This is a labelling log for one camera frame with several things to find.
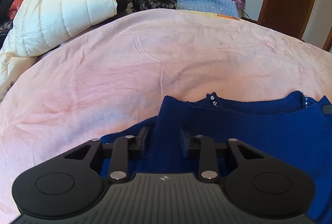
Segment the pink bed blanket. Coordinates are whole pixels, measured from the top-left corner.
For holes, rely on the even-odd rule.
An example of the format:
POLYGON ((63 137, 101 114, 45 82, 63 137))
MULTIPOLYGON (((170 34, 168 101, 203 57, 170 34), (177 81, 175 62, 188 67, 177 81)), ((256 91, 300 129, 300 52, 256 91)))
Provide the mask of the pink bed blanket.
POLYGON ((249 102, 295 90, 331 97, 331 54, 255 23, 154 9, 95 28, 26 70, 1 102, 1 223, 19 215, 20 173, 157 115, 167 95, 249 102))

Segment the light blue knit sweater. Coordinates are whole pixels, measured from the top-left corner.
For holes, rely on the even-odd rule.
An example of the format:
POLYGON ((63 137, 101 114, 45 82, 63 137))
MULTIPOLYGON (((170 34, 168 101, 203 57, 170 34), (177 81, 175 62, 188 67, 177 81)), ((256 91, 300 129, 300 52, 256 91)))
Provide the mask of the light blue knit sweater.
POLYGON ((177 9, 239 18, 236 4, 232 0, 177 0, 177 9))

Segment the white puffer jacket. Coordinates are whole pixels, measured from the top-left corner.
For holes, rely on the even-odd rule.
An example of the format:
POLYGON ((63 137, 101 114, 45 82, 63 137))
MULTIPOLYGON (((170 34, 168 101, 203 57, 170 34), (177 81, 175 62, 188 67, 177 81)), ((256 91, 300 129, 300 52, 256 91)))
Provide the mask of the white puffer jacket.
POLYGON ((1 48, 1 97, 38 56, 117 14, 116 0, 23 0, 1 48))

